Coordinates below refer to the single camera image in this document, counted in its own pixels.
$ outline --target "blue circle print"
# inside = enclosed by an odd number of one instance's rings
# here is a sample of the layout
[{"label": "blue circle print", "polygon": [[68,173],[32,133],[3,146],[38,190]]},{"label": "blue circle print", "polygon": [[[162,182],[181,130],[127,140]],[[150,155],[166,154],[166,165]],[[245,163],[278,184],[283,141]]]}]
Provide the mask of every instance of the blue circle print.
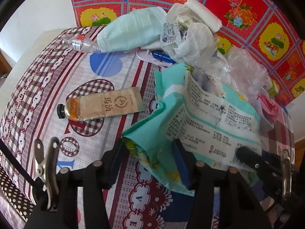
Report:
[{"label": "blue circle print", "polygon": [[123,67],[120,58],[125,57],[127,54],[128,53],[123,52],[93,53],[90,56],[91,69],[95,74],[101,77],[115,76]]}]

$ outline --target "light blue face mask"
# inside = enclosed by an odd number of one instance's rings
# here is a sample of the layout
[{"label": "light blue face mask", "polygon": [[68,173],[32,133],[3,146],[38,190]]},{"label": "light blue face mask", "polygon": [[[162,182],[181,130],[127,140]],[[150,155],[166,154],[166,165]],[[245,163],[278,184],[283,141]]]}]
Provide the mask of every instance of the light blue face mask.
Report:
[{"label": "light blue face mask", "polygon": [[136,9],[122,15],[98,35],[101,52],[131,50],[160,38],[166,12],[160,7]]}]

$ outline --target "clear plastic bag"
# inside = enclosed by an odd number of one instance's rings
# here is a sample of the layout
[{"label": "clear plastic bag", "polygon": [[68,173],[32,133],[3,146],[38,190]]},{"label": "clear plastic bag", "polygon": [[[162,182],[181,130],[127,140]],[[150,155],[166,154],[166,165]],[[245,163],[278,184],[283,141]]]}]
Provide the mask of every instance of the clear plastic bag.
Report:
[{"label": "clear plastic bag", "polygon": [[260,89],[266,85],[268,72],[244,49],[231,47],[226,54],[230,75],[234,79],[237,92],[250,104],[254,104]]},{"label": "clear plastic bag", "polygon": [[213,80],[220,81],[247,100],[257,100],[260,89],[266,85],[267,69],[257,63],[244,49],[231,47],[226,56],[217,51],[210,58],[197,58],[191,66],[204,71]]}]

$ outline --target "plastic water bottle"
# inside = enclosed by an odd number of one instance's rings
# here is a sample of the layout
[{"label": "plastic water bottle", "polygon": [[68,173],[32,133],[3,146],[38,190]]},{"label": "plastic water bottle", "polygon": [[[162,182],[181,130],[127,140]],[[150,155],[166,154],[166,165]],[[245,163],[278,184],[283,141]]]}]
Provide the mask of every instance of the plastic water bottle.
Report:
[{"label": "plastic water bottle", "polygon": [[97,42],[93,42],[89,37],[65,34],[61,38],[61,42],[63,46],[72,48],[73,50],[77,50],[79,52],[101,53]]}]

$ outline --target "blue pen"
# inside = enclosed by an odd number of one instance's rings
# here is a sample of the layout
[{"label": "blue pen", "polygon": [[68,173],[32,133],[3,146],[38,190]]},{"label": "blue pen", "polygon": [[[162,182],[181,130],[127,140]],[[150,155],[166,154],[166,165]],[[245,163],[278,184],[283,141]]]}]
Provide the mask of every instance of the blue pen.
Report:
[{"label": "blue pen", "polygon": [[161,62],[167,62],[167,63],[171,63],[171,64],[175,64],[176,61],[174,61],[173,59],[170,58],[169,55],[166,55],[164,52],[162,51],[153,51],[152,56],[155,59],[160,60]]}]

